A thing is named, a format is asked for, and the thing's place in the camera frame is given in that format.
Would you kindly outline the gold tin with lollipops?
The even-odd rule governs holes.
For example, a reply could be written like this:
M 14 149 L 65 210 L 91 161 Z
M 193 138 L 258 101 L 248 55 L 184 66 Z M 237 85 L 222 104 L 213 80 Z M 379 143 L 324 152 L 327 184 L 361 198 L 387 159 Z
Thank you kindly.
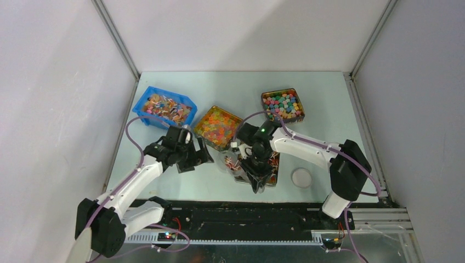
M 268 160 L 268 163 L 271 166 L 271 174 L 267 177 L 265 183 L 261 183 L 259 185 L 258 192 L 263 192 L 265 187 L 275 187 L 277 184 L 280 154 L 273 152 L 270 159 Z M 236 182 L 242 184 L 251 184 L 250 179 L 242 168 L 239 167 L 237 171 L 232 170 L 231 172 Z

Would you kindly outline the clear plastic jar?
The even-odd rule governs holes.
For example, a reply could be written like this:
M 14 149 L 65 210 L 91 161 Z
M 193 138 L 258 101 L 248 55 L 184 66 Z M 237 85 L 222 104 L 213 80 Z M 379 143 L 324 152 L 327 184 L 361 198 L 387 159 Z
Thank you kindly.
M 239 153 L 230 150 L 220 151 L 218 159 L 220 169 L 227 172 L 232 177 L 242 178 L 246 175 L 245 171 L 240 166 L 242 157 Z

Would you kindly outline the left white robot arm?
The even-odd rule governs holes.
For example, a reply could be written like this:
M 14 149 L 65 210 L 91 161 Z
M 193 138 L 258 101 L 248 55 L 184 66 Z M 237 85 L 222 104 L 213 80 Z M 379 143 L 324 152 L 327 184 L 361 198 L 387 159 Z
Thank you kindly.
M 178 173 L 184 173 L 214 162 L 205 140 L 184 127 L 171 126 L 157 141 L 137 148 L 141 159 L 131 173 L 114 189 L 96 199 L 85 198 L 77 208 L 75 236 L 91 230 L 90 249 L 106 258 L 115 256 L 127 237 L 147 226 L 167 228 L 172 224 L 172 204 L 160 197 L 130 208 L 149 183 L 173 165 Z

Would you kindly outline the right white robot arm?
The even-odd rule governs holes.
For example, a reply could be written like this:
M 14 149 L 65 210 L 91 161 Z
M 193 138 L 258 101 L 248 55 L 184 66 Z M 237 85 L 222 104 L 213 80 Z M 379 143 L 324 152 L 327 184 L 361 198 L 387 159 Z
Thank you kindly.
M 343 210 L 359 198 L 371 174 L 371 166 L 357 143 L 316 140 L 272 121 L 260 127 L 244 123 L 230 147 L 240 152 L 240 166 L 254 192 L 263 188 L 271 177 L 273 166 L 269 159 L 274 152 L 297 157 L 326 170 L 330 175 L 331 191 L 319 214 L 319 222 L 326 229 L 333 229 L 340 223 Z

